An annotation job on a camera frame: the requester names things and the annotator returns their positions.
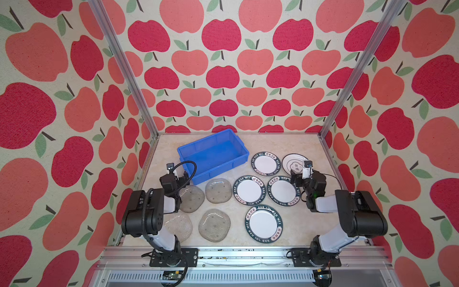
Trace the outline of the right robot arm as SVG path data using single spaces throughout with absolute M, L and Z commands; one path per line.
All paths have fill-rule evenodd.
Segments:
M 323 235 L 317 235 L 300 256 L 314 266 L 337 259 L 341 250 L 360 239 L 383 236 L 388 223 L 368 191 L 336 190 L 325 195 L 326 176 L 305 167 L 301 173 L 290 171 L 292 185 L 303 189 L 305 203 L 311 212 L 337 213 L 339 224 Z

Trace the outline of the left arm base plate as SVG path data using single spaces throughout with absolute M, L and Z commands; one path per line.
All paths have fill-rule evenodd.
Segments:
M 153 251 L 150 267 L 196 267 L 198 260 L 197 248 L 182 248 L 180 252 Z

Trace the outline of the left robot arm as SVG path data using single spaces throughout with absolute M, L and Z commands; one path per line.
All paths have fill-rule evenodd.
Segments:
M 161 259 L 177 264 L 184 256 L 177 236 L 163 229 L 164 216 L 178 212 L 179 190 L 189 183 L 187 173 L 177 177 L 170 171 L 160 178 L 161 188 L 132 192 L 121 220 L 122 232 L 144 238 Z

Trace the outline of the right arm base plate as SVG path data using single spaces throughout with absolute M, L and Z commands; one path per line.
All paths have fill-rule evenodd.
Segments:
M 286 254 L 291 259 L 295 267 L 341 267 L 339 254 L 329 253 L 321 249 L 312 250 L 311 248 L 292 248 Z

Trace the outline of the clear glass plate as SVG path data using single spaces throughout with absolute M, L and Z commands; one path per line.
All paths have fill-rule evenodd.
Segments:
M 180 243 L 184 243 L 192 233 L 192 222 L 190 217 L 184 213 L 166 214 L 164 216 L 164 227 L 173 235 L 176 235 Z
M 220 242 L 224 240 L 230 230 L 230 217 L 219 209 L 209 209 L 202 216 L 198 232 L 210 242 Z
M 228 202 L 233 196 L 231 183 L 222 178 L 212 179 L 206 184 L 205 194 L 210 203 Z
M 180 210 L 185 213 L 195 212 L 204 202 L 205 193 L 195 185 L 189 185 L 182 188 L 179 192 L 182 203 Z

